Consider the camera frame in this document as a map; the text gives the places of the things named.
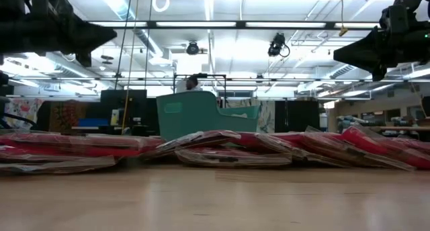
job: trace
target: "wooden floor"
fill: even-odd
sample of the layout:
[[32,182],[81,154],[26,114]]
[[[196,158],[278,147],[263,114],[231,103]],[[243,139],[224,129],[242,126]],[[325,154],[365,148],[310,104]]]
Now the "wooden floor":
[[1,231],[430,230],[430,172],[158,166],[0,177]]

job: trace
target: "teal plastic cart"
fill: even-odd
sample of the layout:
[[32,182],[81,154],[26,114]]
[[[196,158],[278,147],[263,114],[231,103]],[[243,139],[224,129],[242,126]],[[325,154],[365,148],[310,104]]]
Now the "teal plastic cart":
[[259,106],[221,109],[214,94],[208,91],[157,97],[157,109],[161,137],[165,140],[208,130],[257,131]]

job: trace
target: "ceiling light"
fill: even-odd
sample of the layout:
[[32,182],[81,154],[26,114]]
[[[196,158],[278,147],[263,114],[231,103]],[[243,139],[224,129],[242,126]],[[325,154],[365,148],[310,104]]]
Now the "ceiling light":
[[9,81],[11,81],[13,83],[19,83],[19,84],[27,85],[30,87],[40,87],[39,84],[34,83],[32,81],[29,81],[29,80],[25,80],[25,79],[21,79],[19,81],[16,81],[16,80],[9,80]]
[[[344,28],[369,28],[373,29],[375,26],[381,28],[378,23],[343,23]],[[335,28],[342,28],[342,23],[336,23]]]
[[247,22],[247,27],[258,28],[324,28],[326,23],[318,22]]
[[157,22],[159,27],[236,27],[236,22],[227,21],[206,21],[206,22],[185,22],[185,21],[166,21]]
[[423,76],[428,75],[428,74],[430,74],[430,68],[429,69],[420,70],[420,71],[415,71],[413,73],[405,75],[403,78],[407,79],[407,78],[423,77]]
[[89,23],[92,24],[96,24],[99,26],[105,26],[105,27],[147,27],[147,23],[146,22],[141,22],[141,21],[129,21],[129,22],[124,22],[124,21],[89,21]]
[[381,87],[376,87],[375,89],[372,89],[372,91],[381,91],[381,90],[383,90],[385,88],[388,88],[388,87],[391,87],[393,85],[394,84],[388,84],[388,85],[384,85],[384,86],[381,86]]
[[343,96],[345,96],[345,97],[352,97],[352,96],[356,96],[356,95],[363,94],[363,93],[365,93],[365,92],[367,92],[367,91],[364,91],[364,90],[360,90],[360,91],[350,91],[350,92],[344,93],[344,94],[343,94]]

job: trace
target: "person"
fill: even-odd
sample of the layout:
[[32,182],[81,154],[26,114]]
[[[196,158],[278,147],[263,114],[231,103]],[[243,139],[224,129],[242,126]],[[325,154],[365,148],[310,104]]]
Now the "person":
[[193,75],[187,79],[186,87],[188,91],[199,91],[197,89],[199,88],[198,85],[199,85],[199,81],[197,80],[196,76]]
[[203,91],[203,89],[199,87],[197,76],[192,75],[188,77],[186,81],[178,81],[177,93],[182,93],[184,91]]

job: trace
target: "red package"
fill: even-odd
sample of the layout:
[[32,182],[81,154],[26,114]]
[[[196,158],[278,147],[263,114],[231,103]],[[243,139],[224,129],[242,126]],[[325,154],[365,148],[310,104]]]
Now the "red package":
[[423,154],[430,154],[430,143],[429,142],[422,142],[419,140],[415,140],[412,138],[391,138],[391,140],[399,142],[405,146],[408,146],[409,148],[414,148],[415,150],[418,150],[419,152],[422,152]]
[[240,139],[234,138],[232,139],[233,144],[237,144],[239,146],[245,147],[247,150],[254,152],[262,152],[262,153],[273,153],[264,143],[262,143],[258,139],[259,133],[252,132],[237,132],[237,134],[241,135]]
[[163,141],[138,136],[63,136],[48,132],[14,132],[1,135],[0,143],[40,154],[72,152],[85,156],[137,156],[155,149]]
[[293,143],[301,143],[304,140],[303,132],[274,133],[270,135]]
[[371,152],[366,152],[361,148],[356,148],[344,141],[340,141],[332,136],[320,134],[309,128],[304,133],[305,141],[303,144],[307,150],[315,154],[327,156],[337,160],[348,162],[359,167],[382,167],[382,168],[400,168],[407,171],[413,171],[414,167],[396,159],[378,156]]
[[350,164],[341,160],[325,157],[319,154],[313,154],[304,150],[300,144],[294,144],[287,140],[282,140],[278,137],[269,134],[258,134],[257,138],[271,150],[280,153],[290,153],[293,156],[293,160],[300,162],[318,162],[335,167],[351,167]]
[[50,162],[0,163],[0,171],[28,174],[70,174],[112,167],[115,164],[116,160],[112,156],[79,157],[69,160]]
[[363,126],[351,126],[342,134],[346,141],[370,153],[399,160],[419,169],[430,169],[430,156]]
[[176,150],[180,161],[209,167],[278,167],[291,163],[291,154],[257,154],[236,148],[185,148]]
[[159,145],[153,151],[142,153],[142,158],[157,158],[173,153],[182,148],[198,148],[217,146],[232,142],[234,139],[241,138],[240,134],[230,130],[212,130],[206,132],[196,132],[182,136]]

